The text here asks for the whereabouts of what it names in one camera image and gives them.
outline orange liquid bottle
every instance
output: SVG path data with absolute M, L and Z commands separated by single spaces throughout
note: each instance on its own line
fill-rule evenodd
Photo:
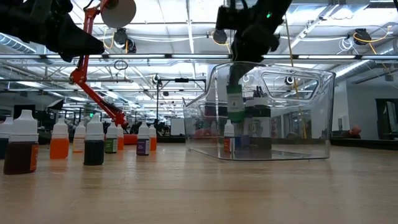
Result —
M 69 155 L 68 126 L 63 118 L 54 125 L 50 143 L 50 159 L 66 159 Z
M 149 140 L 150 140 L 150 150 L 151 151 L 156 151 L 156 148 L 157 148 L 157 135 L 156 135 L 156 129 L 155 129 L 153 124 L 149 128 Z
M 122 151 L 124 149 L 124 134 L 123 128 L 118 124 L 118 151 Z

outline clear plastic bin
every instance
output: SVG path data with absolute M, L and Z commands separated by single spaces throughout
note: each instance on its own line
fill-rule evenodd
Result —
M 257 86 L 267 96 L 271 149 L 248 144 L 233 152 L 224 150 L 226 86 L 231 67 L 249 70 L 239 80 L 244 98 L 252 96 Z M 186 145 L 209 156 L 237 161 L 329 158 L 334 79 L 331 72 L 280 65 L 218 65 L 210 75 L 206 92 L 184 105 Z M 243 126 L 244 123 L 234 124 L 236 136 L 243 134 Z

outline white bottle cap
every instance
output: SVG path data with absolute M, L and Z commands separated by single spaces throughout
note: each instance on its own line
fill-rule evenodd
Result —
M 108 127 L 108 131 L 106 132 L 106 138 L 117 138 L 118 137 L 118 128 L 114 125 L 114 122 L 111 123 Z
M 246 100 L 246 107 L 254 106 L 254 100 Z
M 156 129 L 155 129 L 153 124 L 151 124 L 150 127 L 149 127 L 149 137 L 150 138 L 156 138 L 157 137 Z
M 58 122 L 54 125 L 52 130 L 52 139 L 65 139 L 68 138 L 68 126 L 65 124 L 64 118 L 59 118 Z
M 75 129 L 75 138 L 84 137 L 86 137 L 86 127 L 84 125 L 84 121 L 80 121 L 79 125 Z
M 124 138 L 123 128 L 118 124 L 118 138 Z
M 13 121 L 12 117 L 7 117 L 6 120 L 0 124 L 0 138 L 7 139 L 10 136 Z
M 234 126 L 231 123 L 231 120 L 227 120 L 224 126 L 224 136 L 233 137 L 235 136 Z
M 138 129 L 138 139 L 149 139 L 149 128 L 145 121 Z
M 37 121 L 32 116 L 31 110 L 22 110 L 19 118 L 15 119 L 11 132 L 10 142 L 37 142 Z
M 104 140 L 104 127 L 98 114 L 94 114 L 91 121 L 87 123 L 86 140 Z

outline person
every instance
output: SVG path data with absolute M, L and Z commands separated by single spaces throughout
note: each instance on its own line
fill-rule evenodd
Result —
M 361 139 L 361 136 L 359 135 L 361 131 L 361 127 L 355 125 L 353 128 L 351 128 L 351 130 L 343 132 L 341 134 L 341 137 L 350 139 Z

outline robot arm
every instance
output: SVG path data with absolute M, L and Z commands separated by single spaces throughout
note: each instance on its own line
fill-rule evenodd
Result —
M 16 36 L 24 42 L 32 41 L 45 45 L 49 50 L 60 54 L 67 62 L 80 56 L 70 80 L 79 85 L 116 124 L 126 127 L 124 113 L 104 101 L 86 84 L 89 56 L 104 52 L 102 41 L 91 35 L 94 18 L 101 11 L 98 6 L 85 7 L 85 24 L 81 30 L 68 14 L 72 8 L 70 0 L 1 1 L 0 19 L 6 22 L 0 24 L 0 32 Z
M 102 54 L 102 41 L 75 25 L 70 0 L 0 1 L 0 32 L 36 42 L 67 62 L 79 55 Z
M 245 0 L 243 9 L 236 9 L 235 0 L 230 7 L 218 9 L 216 29 L 236 30 L 231 45 L 234 62 L 261 62 L 268 51 L 275 51 L 279 38 L 274 36 L 276 28 L 283 23 L 282 17 L 292 0 L 257 0 L 248 8 Z M 229 84 L 237 85 L 240 78 L 254 65 L 236 64 L 231 67 Z

